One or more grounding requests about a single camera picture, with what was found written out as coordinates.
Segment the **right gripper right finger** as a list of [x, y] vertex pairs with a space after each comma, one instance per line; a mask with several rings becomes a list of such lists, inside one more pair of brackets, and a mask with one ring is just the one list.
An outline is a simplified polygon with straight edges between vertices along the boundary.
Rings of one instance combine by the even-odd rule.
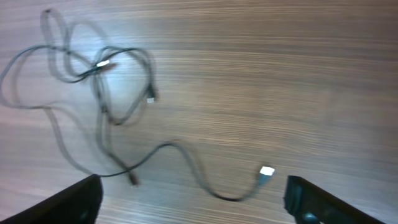
[[296, 223], [383, 224], [302, 177], [290, 175], [284, 208]]

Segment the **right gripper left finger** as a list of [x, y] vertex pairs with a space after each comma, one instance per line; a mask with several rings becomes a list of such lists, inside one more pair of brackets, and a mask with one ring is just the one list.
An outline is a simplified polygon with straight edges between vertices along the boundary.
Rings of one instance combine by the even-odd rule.
[[91, 175], [1, 224], [94, 224], [103, 201], [103, 185]]

